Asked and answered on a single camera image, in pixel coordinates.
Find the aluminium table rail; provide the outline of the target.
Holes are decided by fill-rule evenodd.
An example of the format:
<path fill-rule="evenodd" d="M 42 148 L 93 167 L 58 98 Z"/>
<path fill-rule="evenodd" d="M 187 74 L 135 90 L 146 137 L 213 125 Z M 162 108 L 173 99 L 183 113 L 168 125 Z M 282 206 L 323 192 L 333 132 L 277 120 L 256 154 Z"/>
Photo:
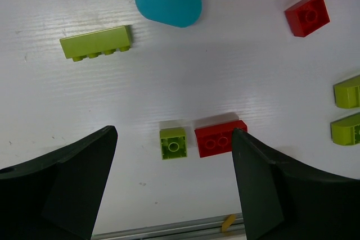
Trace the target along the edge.
<path fill-rule="evenodd" d="M 130 229 L 120 232 L 96 234 L 92 239 L 226 239 L 245 235 L 245 226 L 241 214 L 235 215 L 235 221 L 222 232 L 226 216 L 183 221 L 152 227 Z"/>

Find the long red lego brick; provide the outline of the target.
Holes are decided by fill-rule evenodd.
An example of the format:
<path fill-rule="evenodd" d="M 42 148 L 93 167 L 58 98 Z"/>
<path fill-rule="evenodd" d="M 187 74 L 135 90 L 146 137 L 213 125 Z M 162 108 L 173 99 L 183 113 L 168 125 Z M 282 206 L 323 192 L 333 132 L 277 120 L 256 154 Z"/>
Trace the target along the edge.
<path fill-rule="evenodd" d="M 236 120 L 195 129 L 200 158 L 231 152 L 234 129 L 247 132 L 248 126 L 242 120 Z"/>

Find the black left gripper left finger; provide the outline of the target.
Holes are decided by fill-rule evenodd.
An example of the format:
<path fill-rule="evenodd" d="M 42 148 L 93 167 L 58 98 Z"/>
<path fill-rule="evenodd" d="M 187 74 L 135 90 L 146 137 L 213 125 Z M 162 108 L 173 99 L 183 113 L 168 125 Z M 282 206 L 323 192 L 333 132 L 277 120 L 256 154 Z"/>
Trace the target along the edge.
<path fill-rule="evenodd" d="M 106 126 L 1 169 L 1 239 L 90 239 L 117 139 Z"/>

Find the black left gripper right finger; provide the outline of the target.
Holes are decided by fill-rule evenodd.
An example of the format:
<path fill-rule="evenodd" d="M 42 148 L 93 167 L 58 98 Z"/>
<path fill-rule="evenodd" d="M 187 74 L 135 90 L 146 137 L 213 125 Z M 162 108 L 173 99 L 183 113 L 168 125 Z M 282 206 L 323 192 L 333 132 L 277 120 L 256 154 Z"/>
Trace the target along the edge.
<path fill-rule="evenodd" d="M 358 239 L 359 180 L 304 164 L 249 133 L 232 133 L 248 239 Z"/>

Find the long lime lego brick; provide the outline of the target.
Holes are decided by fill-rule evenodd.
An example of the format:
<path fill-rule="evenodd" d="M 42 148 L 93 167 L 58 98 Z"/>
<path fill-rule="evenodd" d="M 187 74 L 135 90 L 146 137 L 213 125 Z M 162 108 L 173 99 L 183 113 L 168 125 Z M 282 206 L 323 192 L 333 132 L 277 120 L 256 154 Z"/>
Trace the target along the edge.
<path fill-rule="evenodd" d="M 116 51 L 125 52 L 130 50 L 131 43 L 130 26 L 118 26 L 60 39 L 66 59 L 74 62 L 111 55 Z"/>

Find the lime curved lego brick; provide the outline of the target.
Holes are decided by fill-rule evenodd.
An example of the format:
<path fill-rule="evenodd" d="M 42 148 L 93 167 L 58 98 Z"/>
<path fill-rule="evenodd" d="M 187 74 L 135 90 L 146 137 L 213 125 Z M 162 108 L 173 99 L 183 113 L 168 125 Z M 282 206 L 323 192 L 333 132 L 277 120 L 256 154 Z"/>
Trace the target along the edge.
<path fill-rule="evenodd" d="M 335 104 L 338 108 L 359 108 L 360 76 L 354 76 L 334 85 Z"/>

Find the teal oval lego piece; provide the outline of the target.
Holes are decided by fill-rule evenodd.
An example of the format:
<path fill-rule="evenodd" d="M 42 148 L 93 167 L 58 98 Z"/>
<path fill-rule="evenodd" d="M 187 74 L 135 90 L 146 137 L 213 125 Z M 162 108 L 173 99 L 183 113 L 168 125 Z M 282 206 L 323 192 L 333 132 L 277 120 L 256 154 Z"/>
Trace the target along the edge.
<path fill-rule="evenodd" d="M 200 18 L 202 0 L 135 0 L 140 14 L 162 24 L 186 28 Z"/>

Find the small red lego brick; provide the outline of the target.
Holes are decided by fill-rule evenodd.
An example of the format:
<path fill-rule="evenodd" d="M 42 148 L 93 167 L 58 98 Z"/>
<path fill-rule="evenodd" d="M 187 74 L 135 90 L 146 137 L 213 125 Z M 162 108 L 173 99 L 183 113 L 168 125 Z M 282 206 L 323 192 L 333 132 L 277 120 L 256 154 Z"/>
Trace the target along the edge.
<path fill-rule="evenodd" d="M 284 11 L 295 37 L 306 37 L 330 22 L 324 0 L 301 0 Z"/>

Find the small lime lego brick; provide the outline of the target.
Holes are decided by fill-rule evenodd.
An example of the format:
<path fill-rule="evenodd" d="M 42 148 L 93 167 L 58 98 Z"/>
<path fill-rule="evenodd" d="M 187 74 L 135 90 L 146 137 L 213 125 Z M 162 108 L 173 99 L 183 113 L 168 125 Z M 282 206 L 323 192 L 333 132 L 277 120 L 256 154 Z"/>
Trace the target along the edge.
<path fill-rule="evenodd" d="M 163 160 L 187 157 L 187 138 L 183 127 L 162 129 L 159 137 Z"/>

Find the yellow tape scrap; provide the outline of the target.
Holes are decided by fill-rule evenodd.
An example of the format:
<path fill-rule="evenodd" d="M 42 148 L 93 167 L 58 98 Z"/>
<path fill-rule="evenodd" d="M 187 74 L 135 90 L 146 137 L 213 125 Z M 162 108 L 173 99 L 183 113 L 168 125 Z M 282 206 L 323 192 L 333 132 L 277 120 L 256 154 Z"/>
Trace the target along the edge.
<path fill-rule="evenodd" d="M 236 214 L 231 214 L 229 217 L 227 217 L 226 220 L 222 223 L 221 232 L 225 233 L 226 231 L 228 231 L 228 229 L 236 221 L 236 219 Z"/>

